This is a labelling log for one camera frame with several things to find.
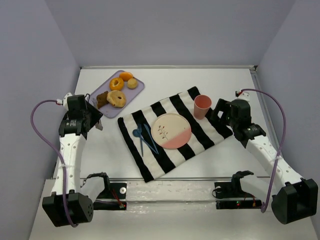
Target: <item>black and white striped placemat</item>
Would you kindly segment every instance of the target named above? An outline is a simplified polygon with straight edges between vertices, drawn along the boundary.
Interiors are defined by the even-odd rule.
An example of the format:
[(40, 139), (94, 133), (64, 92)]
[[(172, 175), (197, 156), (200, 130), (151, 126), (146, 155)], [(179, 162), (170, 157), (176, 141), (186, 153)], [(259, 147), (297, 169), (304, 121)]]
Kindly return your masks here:
[[(151, 106), (118, 119), (123, 138), (146, 183), (167, 174), (186, 160), (232, 135), (232, 131), (228, 127), (210, 120), (212, 109), (208, 111), (204, 119), (194, 118), (194, 99), (198, 95), (200, 95), (200, 92), (194, 86), (188, 91), (167, 97)], [(137, 129), (137, 124), (142, 124), (142, 126), (147, 124), (151, 129), (157, 117), (165, 113), (176, 113), (185, 117), (191, 126), (191, 139), (178, 149), (166, 149), (156, 144), (159, 154), (154, 153), (144, 144), (142, 157), (140, 139), (133, 136), (133, 130)], [(144, 127), (142, 128), (142, 136), (153, 146)]]

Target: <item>pink and white plate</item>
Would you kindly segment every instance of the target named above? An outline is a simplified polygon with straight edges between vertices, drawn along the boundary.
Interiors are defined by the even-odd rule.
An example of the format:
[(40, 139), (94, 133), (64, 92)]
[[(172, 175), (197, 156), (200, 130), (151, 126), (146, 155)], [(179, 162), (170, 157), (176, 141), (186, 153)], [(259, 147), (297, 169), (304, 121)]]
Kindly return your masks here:
[(191, 126), (181, 115), (166, 113), (159, 116), (151, 127), (153, 140), (165, 149), (177, 149), (189, 142)]

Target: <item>purple tray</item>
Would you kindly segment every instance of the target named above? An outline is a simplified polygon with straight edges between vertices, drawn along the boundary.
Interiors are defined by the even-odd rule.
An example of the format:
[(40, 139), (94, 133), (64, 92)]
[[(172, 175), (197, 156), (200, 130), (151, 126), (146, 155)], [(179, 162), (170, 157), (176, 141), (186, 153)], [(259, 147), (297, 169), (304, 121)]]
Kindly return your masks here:
[[(104, 93), (105, 91), (110, 92), (110, 87), (109, 87), (109, 82), (111, 79), (114, 78), (118, 78), (119, 74), (124, 72), (123, 70), (119, 70), (116, 71), (115, 74), (113, 74), (111, 77), (109, 77), (109, 79), (107, 81), (105, 81), (104, 83), (102, 83), (102, 85), (100, 87), (98, 87), (93, 93), (91, 93), (90, 95), (90, 99), (89, 99), (89, 103), (96, 107), (95, 102), (97, 101), (97, 95)], [(121, 92), (123, 92), (125, 94), (126, 97), (126, 104), (124, 107), (122, 108), (118, 108), (118, 107), (113, 107), (111, 104), (107, 104), (104, 105), (103, 107), (101, 107), (99, 109), (99, 111), (105, 115), (107, 118), (114, 118), (115, 116), (117, 116), (122, 109), (124, 109), (131, 101), (132, 99), (134, 99), (144, 88), (145, 88), (145, 84), (140, 81), (139, 79), (137, 79), (135, 76), (133, 76), (137, 81), (138, 81), (138, 86), (135, 89), (130, 89), (127, 87), (127, 82), (124, 82), (124, 87), (121, 90)]]

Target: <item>white wall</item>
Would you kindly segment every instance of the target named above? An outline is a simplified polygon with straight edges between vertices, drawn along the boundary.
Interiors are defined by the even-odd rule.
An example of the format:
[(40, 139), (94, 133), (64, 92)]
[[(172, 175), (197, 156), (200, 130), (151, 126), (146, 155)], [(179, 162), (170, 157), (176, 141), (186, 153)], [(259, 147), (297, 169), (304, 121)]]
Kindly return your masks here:
[[(26, 240), (56, 154), (33, 132), (30, 113), (74, 91), (79, 67), (44, 0), (0, 4), (0, 239)], [(36, 125), (57, 143), (64, 110), (39, 108)]]
[[(287, 117), (283, 156), (305, 178), (320, 185), (320, 1), (298, 0), (266, 51), (258, 76), (262, 89), (275, 96)], [(282, 136), (282, 117), (268, 109)], [(320, 233), (320, 215), (312, 218)]]
[(293, 0), (46, 0), (80, 66), (258, 65)]

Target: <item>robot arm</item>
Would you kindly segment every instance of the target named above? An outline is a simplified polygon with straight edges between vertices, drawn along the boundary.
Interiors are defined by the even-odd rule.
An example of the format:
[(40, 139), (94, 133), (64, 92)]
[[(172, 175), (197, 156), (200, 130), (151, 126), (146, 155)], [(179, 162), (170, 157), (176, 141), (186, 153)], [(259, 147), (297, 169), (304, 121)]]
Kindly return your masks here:
[(63, 102), (57, 101), (57, 103), (63, 104), (67, 110), (59, 127), (60, 153), (64, 164), (59, 161), (51, 196), (43, 198), (42, 208), (56, 227), (70, 224), (67, 212), (69, 219), (76, 226), (91, 222), (93, 203), (102, 191), (110, 190), (106, 173), (89, 175), (83, 187), (80, 182), (81, 158), (88, 132), (94, 126), (102, 130), (100, 121), (102, 113), (90, 105), (84, 95), (72, 96), (68, 93)]
[[(263, 129), (251, 121), (249, 94), (244, 93), (237, 97), (231, 102), (220, 99), (211, 118), (230, 126), (235, 138), (271, 176), (277, 151)], [(316, 214), (317, 184), (313, 179), (305, 180), (281, 156), (278, 157), (273, 183), (275, 188), (271, 192), (271, 208), (281, 223), (288, 224)], [(232, 176), (231, 185), (232, 191), (236, 193), (246, 192), (262, 201), (267, 198), (269, 184), (254, 176), (252, 172), (237, 172)]]

